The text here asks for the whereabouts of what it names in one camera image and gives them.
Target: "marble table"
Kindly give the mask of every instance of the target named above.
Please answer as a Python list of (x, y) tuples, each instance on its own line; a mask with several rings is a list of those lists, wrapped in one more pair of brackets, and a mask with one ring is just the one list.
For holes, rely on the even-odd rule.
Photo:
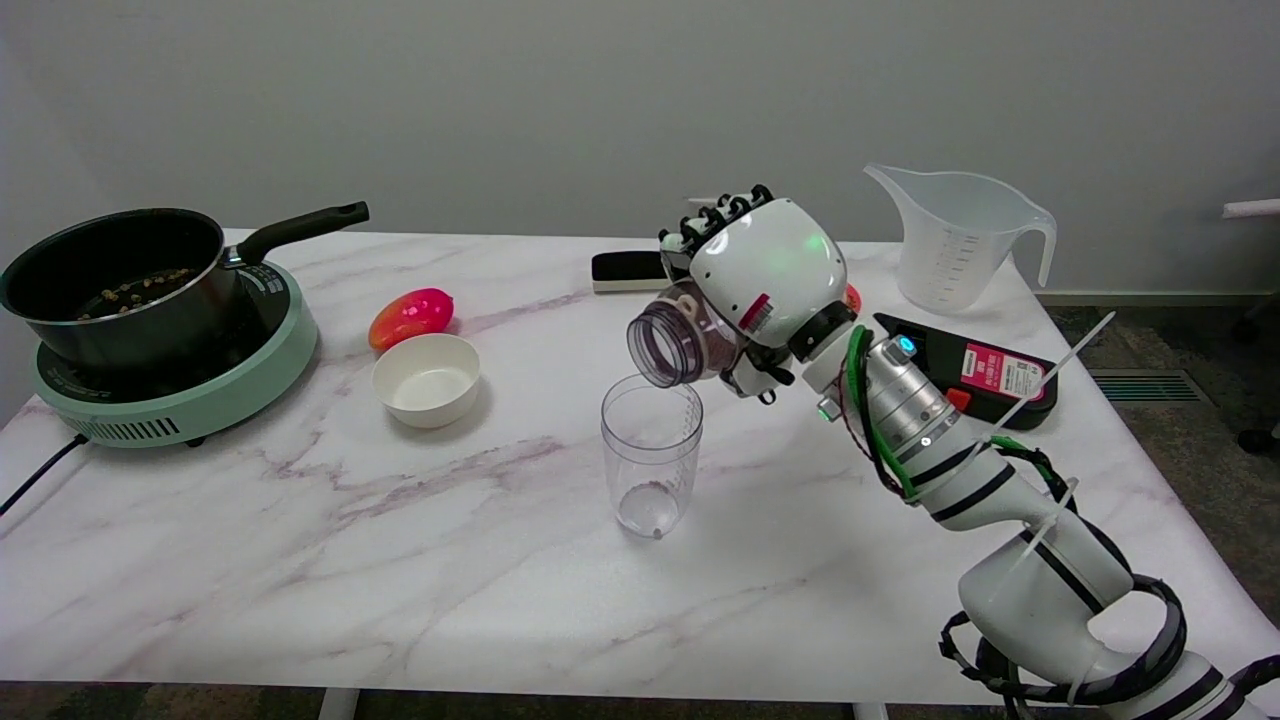
[[(660, 542), (614, 524), (599, 400), (634, 372), (623, 327), (648, 296), (593, 295), (588, 265), (649, 245), (339, 233), (274, 252), (320, 324), (314, 369), (202, 447), (79, 448), (0, 519), (0, 679), (995, 703), (936, 643), (956, 579), (1018, 528), (952, 534), (905, 507), (805, 389), (765, 407), (704, 383), (689, 514)], [(896, 252), (846, 246), (867, 313), (938, 323), (897, 292)], [(424, 286), (456, 297), (485, 374), (436, 432), (369, 389), (370, 318)], [(1009, 265), (947, 327), (1066, 350)], [(1175, 588), (1188, 647), (1226, 673), (1280, 648), (1084, 369), (1061, 383), (1020, 437)], [(27, 404), (0, 495), (69, 437)], [(1138, 650), (1161, 616), (1134, 594), (1093, 628)], [(1280, 692), (1253, 700), (1280, 714)]]

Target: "plastic measuring jug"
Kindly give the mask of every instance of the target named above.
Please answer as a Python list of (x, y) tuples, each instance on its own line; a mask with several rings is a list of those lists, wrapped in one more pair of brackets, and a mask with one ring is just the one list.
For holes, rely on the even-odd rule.
[(1044, 233), (1044, 287), (1057, 223), (1021, 192), (974, 173), (916, 173), (876, 163), (863, 172), (884, 186), (902, 215), (897, 287), (915, 305), (940, 314), (973, 305), (1027, 231)]

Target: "black cooking pot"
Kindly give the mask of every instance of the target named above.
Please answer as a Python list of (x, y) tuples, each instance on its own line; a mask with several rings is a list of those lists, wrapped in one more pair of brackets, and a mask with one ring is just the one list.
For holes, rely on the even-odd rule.
[(116, 213), (59, 232), (0, 275), (0, 305), (81, 368), (133, 372), (206, 351), (233, 322), (236, 268), (369, 219), (364, 202), (282, 220), (223, 247), (191, 210)]

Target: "pot handle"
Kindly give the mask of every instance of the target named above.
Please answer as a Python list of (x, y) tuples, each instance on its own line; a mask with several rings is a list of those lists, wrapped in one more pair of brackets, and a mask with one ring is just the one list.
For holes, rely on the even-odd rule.
[(244, 238), (239, 245), (228, 247), (223, 265), (227, 268), (260, 265), (266, 259), (268, 252), (282, 245), (338, 232), (342, 228), (364, 223), (367, 219), (369, 205), (361, 201), (352, 202), (351, 205), (325, 208), (324, 210), (271, 223)]

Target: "label sticker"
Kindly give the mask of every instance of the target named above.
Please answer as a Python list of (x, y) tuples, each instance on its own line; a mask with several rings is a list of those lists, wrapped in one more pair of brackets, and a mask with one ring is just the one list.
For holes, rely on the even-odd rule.
[[(1038, 363), (973, 342), (965, 347), (964, 366), (960, 369), (960, 382), (1019, 400), (1034, 389), (1043, 377), (1044, 368)], [(1032, 400), (1042, 397), (1044, 388)]]
[(742, 319), (739, 320), (737, 327), (749, 333), (758, 332), (764, 327), (764, 323), (769, 322), (769, 315), (772, 314), (773, 305), (769, 304), (769, 296), (762, 292), (760, 296), (755, 299), (755, 302), (746, 309), (746, 313), (742, 314)]

